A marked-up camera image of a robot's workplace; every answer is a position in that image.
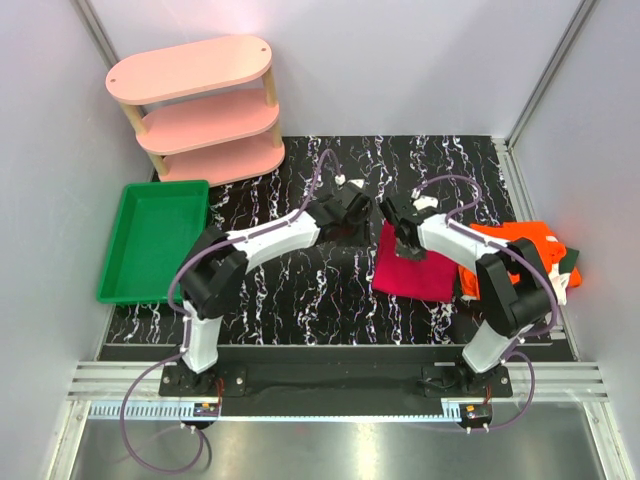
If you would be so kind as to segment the red t-shirt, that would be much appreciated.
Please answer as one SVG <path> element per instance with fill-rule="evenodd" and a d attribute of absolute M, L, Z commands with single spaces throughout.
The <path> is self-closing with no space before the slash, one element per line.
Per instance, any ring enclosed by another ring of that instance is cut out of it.
<path fill-rule="evenodd" d="M 454 295 L 457 264 L 436 252 L 419 261 L 395 253 L 393 226 L 385 221 L 377 249 L 372 288 L 388 295 L 425 302 L 449 303 Z"/>

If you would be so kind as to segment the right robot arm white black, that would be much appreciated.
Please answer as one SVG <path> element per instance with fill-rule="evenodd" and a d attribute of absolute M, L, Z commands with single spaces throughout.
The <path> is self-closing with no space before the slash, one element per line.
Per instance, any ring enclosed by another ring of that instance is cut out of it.
<path fill-rule="evenodd" d="M 537 247 L 526 238 L 482 234 L 408 194 L 387 197 L 379 208 L 394 229 L 399 256 L 422 260 L 438 253 L 475 275 L 484 321 L 445 369 L 442 388 L 480 394 L 533 327 L 557 317 L 557 296 Z"/>

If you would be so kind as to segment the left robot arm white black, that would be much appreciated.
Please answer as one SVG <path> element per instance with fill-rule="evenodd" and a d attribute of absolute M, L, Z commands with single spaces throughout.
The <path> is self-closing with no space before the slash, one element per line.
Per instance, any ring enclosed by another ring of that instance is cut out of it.
<path fill-rule="evenodd" d="M 166 383 L 196 396 L 220 386 L 215 364 L 222 320 L 239 300 L 247 274 L 297 250 L 363 240 L 371 210 L 364 181 L 348 180 L 335 194 L 263 225 L 204 230 L 179 269 L 185 339 L 177 378 Z"/>

